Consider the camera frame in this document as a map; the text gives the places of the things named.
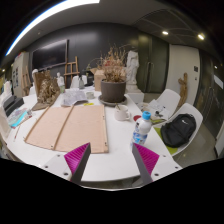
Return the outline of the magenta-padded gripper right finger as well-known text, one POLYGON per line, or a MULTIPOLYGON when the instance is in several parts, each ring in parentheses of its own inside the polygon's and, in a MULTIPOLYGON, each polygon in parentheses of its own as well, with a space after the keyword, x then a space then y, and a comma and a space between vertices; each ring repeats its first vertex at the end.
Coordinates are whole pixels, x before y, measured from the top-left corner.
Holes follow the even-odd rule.
POLYGON ((136 143, 132 145, 132 153, 140 172, 141 185, 147 185, 182 169, 171 157, 159 155, 136 143))

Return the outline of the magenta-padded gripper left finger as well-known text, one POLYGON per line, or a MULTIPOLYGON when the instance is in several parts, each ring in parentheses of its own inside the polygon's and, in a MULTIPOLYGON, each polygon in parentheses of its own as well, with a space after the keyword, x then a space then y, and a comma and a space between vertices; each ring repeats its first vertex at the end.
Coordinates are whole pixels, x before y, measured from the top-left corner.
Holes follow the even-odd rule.
POLYGON ((56 154, 42 166, 42 169, 75 184, 80 184, 90 154, 91 144, 86 143, 65 155, 56 154))

